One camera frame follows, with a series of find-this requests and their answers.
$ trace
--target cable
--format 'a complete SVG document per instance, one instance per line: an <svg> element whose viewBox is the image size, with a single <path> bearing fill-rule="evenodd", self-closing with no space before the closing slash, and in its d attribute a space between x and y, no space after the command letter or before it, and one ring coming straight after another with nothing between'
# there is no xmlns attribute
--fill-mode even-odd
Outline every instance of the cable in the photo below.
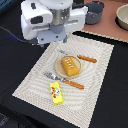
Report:
<svg viewBox="0 0 128 128"><path fill-rule="evenodd" d="M4 30L4 31L8 32L8 33L11 34L14 38L16 38L17 40L19 40L19 41L22 42L22 43L28 43L28 41L21 40L21 39L19 39L18 37L16 37L16 36L15 36L12 32L10 32L8 29L6 29L6 28L4 28L4 27L2 27L2 26L0 26L0 29L2 29L2 30Z"/></svg>

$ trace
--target knife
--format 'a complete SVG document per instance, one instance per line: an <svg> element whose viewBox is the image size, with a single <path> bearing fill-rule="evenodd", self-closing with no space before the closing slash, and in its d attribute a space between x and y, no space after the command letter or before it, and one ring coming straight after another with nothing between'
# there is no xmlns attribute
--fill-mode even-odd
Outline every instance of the knife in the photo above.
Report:
<svg viewBox="0 0 128 128"><path fill-rule="evenodd" d="M65 55L73 55L69 52L66 52L66 51L62 51L62 50L57 50L58 52L61 52ZM86 57L86 56L82 56L82 55L76 55L79 59L82 59L82 60L86 60L86 61L90 61L90 62L93 62L93 63L96 63L97 60L96 59L93 59L93 58L89 58L89 57Z"/></svg>
<svg viewBox="0 0 128 128"><path fill-rule="evenodd" d="M83 86L83 85L78 84L78 83L75 83L75 82L72 82L72 81L67 80L67 79L59 78L59 77L57 77L56 75L52 74L51 72L44 72L43 74L44 74L45 76L47 76L48 78L50 78L50 79L53 79L53 80L60 80L60 81L62 81L63 83L69 84L69 85L74 86L74 87L76 87L76 88L84 89L84 86Z"/></svg>

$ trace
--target beige placemat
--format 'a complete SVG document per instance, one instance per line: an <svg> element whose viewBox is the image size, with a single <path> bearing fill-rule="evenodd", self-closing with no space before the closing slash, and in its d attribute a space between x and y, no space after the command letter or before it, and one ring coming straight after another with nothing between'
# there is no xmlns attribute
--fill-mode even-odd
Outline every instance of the beige placemat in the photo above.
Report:
<svg viewBox="0 0 128 128"><path fill-rule="evenodd" d="M64 103L54 106L49 87L54 81L46 78L42 72L47 70L56 74L53 65L56 59L62 56L56 49L92 57L98 62L94 64L81 60L83 72L72 81L83 84L85 89L79 90L59 82ZM88 128L112 50L112 45L75 35L71 35L66 44L62 41L53 42L15 90L13 96L78 127Z"/></svg>

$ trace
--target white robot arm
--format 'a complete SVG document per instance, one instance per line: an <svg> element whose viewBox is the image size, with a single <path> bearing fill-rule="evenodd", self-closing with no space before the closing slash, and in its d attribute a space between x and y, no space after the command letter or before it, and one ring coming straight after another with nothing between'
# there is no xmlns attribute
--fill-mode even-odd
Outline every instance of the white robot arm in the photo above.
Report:
<svg viewBox="0 0 128 128"><path fill-rule="evenodd" d="M73 0L26 0L21 3L21 28L26 40L39 44L64 40L68 33L80 31L88 7L72 10Z"/></svg>

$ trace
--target yellow bottle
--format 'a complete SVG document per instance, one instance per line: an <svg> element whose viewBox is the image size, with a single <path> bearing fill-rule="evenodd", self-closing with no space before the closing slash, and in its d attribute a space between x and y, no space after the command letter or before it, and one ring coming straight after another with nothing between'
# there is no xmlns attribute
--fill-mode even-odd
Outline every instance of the yellow bottle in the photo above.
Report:
<svg viewBox="0 0 128 128"><path fill-rule="evenodd" d="M63 103L62 94L60 91L60 86L58 82L50 83L52 98L54 105Z"/></svg>

